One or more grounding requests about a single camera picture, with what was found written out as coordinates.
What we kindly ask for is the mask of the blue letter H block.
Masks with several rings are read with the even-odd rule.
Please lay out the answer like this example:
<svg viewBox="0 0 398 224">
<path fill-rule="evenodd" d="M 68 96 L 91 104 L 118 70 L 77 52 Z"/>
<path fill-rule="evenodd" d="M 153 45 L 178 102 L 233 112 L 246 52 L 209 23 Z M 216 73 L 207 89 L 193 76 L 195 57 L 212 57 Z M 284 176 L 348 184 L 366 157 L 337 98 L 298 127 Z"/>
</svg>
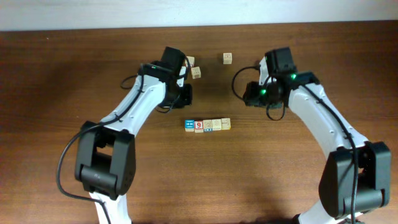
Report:
<svg viewBox="0 0 398 224">
<path fill-rule="evenodd" d="M 186 132 L 194 132 L 195 130 L 195 121 L 193 119 L 185 120 L 185 130 Z"/>
</svg>

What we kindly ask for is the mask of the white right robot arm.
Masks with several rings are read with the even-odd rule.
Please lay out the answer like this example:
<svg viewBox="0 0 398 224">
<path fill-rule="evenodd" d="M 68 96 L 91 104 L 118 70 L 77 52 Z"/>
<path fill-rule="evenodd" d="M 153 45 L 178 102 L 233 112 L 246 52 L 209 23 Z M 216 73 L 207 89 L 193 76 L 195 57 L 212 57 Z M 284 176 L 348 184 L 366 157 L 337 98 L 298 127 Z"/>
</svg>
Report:
<svg viewBox="0 0 398 224">
<path fill-rule="evenodd" d="M 288 47 L 266 52 L 255 69 L 259 79 L 246 85 L 245 105 L 291 110 L 326 158 L 319 201 L 293 223 L 357 223 L 358 216 L 388 205 L 392 155 L 387 145 L 355 130 L 313 72 L 298 72 Z"/>
</svg>

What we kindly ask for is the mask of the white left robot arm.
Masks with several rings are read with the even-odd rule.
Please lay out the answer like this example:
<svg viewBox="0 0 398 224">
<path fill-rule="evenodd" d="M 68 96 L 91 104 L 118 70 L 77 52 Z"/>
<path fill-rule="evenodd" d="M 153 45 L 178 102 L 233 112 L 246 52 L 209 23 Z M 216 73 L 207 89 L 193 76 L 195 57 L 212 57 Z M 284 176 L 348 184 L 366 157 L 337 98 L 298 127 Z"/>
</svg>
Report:
<svg viewBox="0 0 398 224">
<path fill-rule="evenodd" d="M 100 223 L 132 222 L 126 194 L 136 173 L 135 138 L 156 107 L 191 104 L 186 59 L 179 49 L 166 47 L 160 60 L 140 66 L 129 93 L 109 115 L 81 127 L 75 178 L 95 203 Z"/>
</svg>

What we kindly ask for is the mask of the yellow wooden block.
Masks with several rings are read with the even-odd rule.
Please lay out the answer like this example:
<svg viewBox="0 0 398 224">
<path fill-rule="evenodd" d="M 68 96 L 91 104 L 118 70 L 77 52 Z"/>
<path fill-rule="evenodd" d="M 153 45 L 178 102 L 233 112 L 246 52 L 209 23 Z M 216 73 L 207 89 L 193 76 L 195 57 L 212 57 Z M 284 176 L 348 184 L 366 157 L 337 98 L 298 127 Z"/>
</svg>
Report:
<svg viewBox="0 0 398 224">
<path fill-rule="evenodd" d="M 221 129 L 222 130 L 231 129 L 231 120 L 230 120 L 230 118 L 221 118 Z"/>
</svg>

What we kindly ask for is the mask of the green wooden block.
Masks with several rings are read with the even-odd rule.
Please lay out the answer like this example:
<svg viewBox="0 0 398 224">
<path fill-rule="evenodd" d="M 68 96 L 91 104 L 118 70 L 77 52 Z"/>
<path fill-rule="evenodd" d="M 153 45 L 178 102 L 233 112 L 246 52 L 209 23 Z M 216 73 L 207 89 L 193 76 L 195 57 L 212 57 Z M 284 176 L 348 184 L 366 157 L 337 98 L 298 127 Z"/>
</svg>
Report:
<svg viewBox="0 0 398 224">
<path fill-rule="evenodd" d="M 212 130 L 213 131 L 220 131 L 222 130 L 222 122 L 221 119 L 212 119 Z"/>
</svg>

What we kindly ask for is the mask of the red number 6 block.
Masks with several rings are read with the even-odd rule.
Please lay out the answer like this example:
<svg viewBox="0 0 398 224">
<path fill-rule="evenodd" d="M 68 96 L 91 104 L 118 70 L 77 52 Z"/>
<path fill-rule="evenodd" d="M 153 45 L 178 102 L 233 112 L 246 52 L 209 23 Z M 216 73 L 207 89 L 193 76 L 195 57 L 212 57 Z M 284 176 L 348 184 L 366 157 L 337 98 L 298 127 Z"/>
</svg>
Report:
<svg viewBox="0 0 398 224">
<path fill-rule="evenodd" d="M 204 132 L 203 121 L 195 121 L 194 122 L 194 132 L 195 133 L 203 133 Z"/>
</svg>

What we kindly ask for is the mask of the blue edged X block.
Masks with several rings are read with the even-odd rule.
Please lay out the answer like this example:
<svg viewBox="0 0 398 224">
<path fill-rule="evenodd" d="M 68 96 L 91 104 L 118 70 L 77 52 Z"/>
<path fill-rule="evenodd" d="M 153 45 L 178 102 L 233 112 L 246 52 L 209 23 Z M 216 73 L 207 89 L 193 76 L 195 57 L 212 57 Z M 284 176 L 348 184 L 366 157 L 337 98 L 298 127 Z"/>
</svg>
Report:
<svg viewBox="0 0 398 224">
<path fill-rule="evenodd" d="M 212 132 L 213 125 L 212 125 L 211 119 L 203 120 L 203 130 L 204 130 L 204 132 Z"/>
</svg>

